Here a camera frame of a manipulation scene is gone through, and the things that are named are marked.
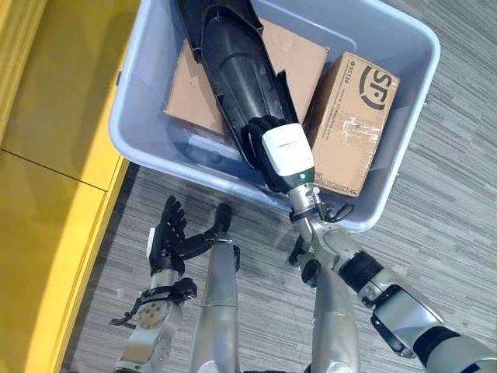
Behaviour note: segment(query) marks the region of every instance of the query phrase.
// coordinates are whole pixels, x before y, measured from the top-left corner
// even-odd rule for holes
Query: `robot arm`
[[[184,301],[196,298],[196,285],[182,278],[184,262],[210,249],[228,230],[231,209],[220,204],[214,225],[206,232],[185,238],[186,221],[181,204],[171,196],[160,223],[151,228],[147,256],[151,268],[150,288],[142,291],[130,312],[112,319],[114,326],[127,326],[133,333],[127,340],[113,373],[155,373],[162,371],[172,338],[181,325]],[[130,323],[136,316],[136,325]]]
[[[279,140],[274,146],[271,146],[271,141],[267,141],[273,138],[272,133],[277,138],[276,131],[283,133],[285,127],[292,125],[269,129],[262,136],[259,134],[259,141],[262,140],[264,146],[253,148],[259,159],[266,160],[261,162],[261,167],[270,168],[264,170],[265,175],[281,176],[280,170],[288,162],[287,157],[279,156],[287,151],[285,147],[288,150],[293,148],[295,154],[301,152],[303,159],[307,159],[310,148],[303,131],[294,132],[291,146],[287,145],[289,141]],[[319,198],[319,189],[312,183],[314,177],[308,176],[309,170],[314,170],[314,165],[305,162],[293,162],[293,165],[292,174],[303,177],[294,177],[292,183],[283,183],[286,188],[277,188],[275,191],[287,193],[292,204],[290,220],[297,226],[301,237],[290,256],[290,262],[301,265],[304,282],[312,287],[317,286],[318,294],[322,295],[319,292],[319,284],[323,286],[320,280],[322,274],[329,271],[338,274],[357,293],[359,300],[373,310],[371,323],[390,348],[402,357],[417,356],[427,372],[497,371],[497,356],[493,351],[468,336],[461,336],[448,329],[427,298],[397,274],[383,268],[346,232],[330,222],[333,219],[326,214],[326,207]],[[325,284],[336,288],[339,287],[336,282]],[[325,340],[320,338],[315,339],[315,342],[325,343]],[[313,360],[314,350],[326,348],[313,346]],[[350,366],[355,364],[346,351],[340,351],[339,356],[352,361]]]

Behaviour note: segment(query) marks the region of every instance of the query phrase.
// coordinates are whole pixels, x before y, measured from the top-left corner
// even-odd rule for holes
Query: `silver metal cylinder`
[[[319,202],[319,188],[313,183],[302,184],[288,192],[288,197],[296,214],[313,208]]]
[[[314,318],[312,373],[358,373],[352,303],[346,284],[329,268],[321,267],[318,274]]]
[[[238,372],[238,296],[231,242],[210,249],[209,270],[196,321],[190,373]]]

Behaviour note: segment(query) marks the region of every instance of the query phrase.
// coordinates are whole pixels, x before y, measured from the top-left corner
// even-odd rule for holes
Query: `printed logo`
[[[368,79],[370,72],[373,70],[372,67],[367,66],[362,76],[360,77],[359,83],[359,94],[361,99],[369,106],[375,110],[383,110],[385,108],[384,101],[387,99],[388,87],[391,84],[391,76],[384,74],[378,70],[373,73],[373,80]]]

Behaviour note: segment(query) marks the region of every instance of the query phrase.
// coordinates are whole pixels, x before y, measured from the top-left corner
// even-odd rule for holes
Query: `gray carpet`
[[[431,298],[448,326],[497,349],[497,3],[388,1],[431,26],[440,65],[383,216],[356,235],[369,253]],[[64,369],[112,371],[130,330],[109,319],[149,284],[144,248],[169,194],[184,204],[187,232],[212,222],[219,201],[234,208],[242,370],[303,371],[311,358],[313,291],[286,258],[297,233],[284,214],[131,166],[64,359]],[[199,285],[207,256],[186,264]],[[199,299],[187,302],[167,371],[186,371]],[[421,371],[393,354],[354,299],[364,372]]]

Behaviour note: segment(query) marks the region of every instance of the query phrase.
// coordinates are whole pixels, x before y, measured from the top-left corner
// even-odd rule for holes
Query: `black plastic object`
[[[444,340],[461,336],[445,326],[434,326],[422,334],[414,343],[413,350],[424,367],[428,364],[430,354]]]
[[[370,254],[365,251],[359,251],[339,269],[339,276],[355,292],[358,292],[381,270],[383,270],[383,266]]]
[[[282,124],[298,122],[285,72],[276,75],[249,0],[176,0],[176,5],[235,144],[255,168],[242,128],[268,115]]]

